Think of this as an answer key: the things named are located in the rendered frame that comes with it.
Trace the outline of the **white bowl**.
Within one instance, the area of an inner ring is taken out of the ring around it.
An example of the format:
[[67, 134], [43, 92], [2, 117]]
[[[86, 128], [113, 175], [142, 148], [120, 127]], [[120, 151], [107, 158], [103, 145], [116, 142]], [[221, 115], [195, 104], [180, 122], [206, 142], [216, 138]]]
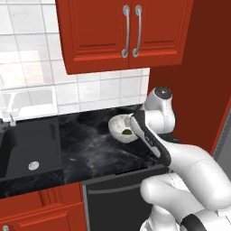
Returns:
[[131, 129], [130, 126], [131, 115], [123, 114], [112, 117], [108, 122], [108, 129], [110, 134], [121, 143], [131, 143], [138, 139], [133, 133], [131, 135], [122, 134], [125, 129]]

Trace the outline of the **black sink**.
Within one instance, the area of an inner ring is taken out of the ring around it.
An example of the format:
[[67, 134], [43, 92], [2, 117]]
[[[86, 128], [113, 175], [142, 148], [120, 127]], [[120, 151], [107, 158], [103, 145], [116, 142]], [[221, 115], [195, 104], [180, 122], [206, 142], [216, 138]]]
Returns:
[[0, 124], [0, 181], [61, 169], [57, 116]]

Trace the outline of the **black dishwasher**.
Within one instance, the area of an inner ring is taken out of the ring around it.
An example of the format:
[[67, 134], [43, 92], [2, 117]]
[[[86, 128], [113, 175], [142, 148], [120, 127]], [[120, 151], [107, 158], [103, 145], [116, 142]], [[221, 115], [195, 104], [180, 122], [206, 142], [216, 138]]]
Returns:
[[98, 195], [88, 194], [89, 189], [115, 189], [132, 186], [168, 171], [167, 167], [157, 164], [138, 171], [83, 181], [87, 231], [139, 231], [142, 223], [152, 211], [152, 205], [143, 200], [140, 188]]

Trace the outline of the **red fridge housing panel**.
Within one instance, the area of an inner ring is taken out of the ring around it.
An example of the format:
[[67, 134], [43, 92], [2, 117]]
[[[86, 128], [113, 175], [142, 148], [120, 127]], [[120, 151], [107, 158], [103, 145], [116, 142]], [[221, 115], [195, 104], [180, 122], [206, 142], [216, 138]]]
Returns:
[[194, 0], [182, 63], [150, 69], [155, 87], [171, 89], [173, 135], [214, 152], [231, 107], [231, 0]]

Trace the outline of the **pale sink tap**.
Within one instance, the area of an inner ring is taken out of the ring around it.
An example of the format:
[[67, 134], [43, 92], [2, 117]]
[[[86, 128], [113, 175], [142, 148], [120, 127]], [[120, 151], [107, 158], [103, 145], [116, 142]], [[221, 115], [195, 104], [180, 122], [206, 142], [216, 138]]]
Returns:
[[13, 117], [14, 93], [0, 91], [0, 133], [7, 127], [16, 126]]

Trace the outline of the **grey fridge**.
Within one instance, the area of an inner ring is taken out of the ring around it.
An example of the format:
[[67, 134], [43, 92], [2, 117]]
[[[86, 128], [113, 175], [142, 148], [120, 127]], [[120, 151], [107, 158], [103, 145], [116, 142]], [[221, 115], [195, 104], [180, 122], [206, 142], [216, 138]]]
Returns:
[[231, 108], [228, 110], [213, 157], [231, 180]]

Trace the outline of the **red base cupboard door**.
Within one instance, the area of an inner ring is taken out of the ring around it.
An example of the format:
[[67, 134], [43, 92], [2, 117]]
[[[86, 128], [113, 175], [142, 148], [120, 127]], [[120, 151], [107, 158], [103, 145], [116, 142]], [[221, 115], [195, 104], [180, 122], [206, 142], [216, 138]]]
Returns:
[[87, 231], [83, 203], [0, 220], [0, 231]]

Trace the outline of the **red drawer front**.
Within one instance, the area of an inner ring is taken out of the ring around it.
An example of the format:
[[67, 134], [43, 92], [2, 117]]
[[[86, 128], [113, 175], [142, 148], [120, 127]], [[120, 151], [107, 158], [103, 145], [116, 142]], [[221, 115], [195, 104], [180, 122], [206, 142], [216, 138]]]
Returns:
[[74, 210], [74, 215], [84, 219], [80, 182], [0, 199], [0, 220], [61, 208], [70, 208]]

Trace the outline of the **red wall cupboard door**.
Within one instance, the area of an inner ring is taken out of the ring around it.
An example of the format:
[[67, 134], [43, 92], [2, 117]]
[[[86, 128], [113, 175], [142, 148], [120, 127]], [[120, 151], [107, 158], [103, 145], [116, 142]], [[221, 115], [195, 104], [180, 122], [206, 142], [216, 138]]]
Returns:
[[126, 16], [131, 0], [55, 0], [66, 72], [80, 74], [128, 67]]
[[[132, 0], [130, 15], [129, 68], [150, 68], [180, 65], [189, 29], [194, 0]], [[135, 7], [142, 7], [142, 34], [139, 55], [137, 45], [138, 16]]]

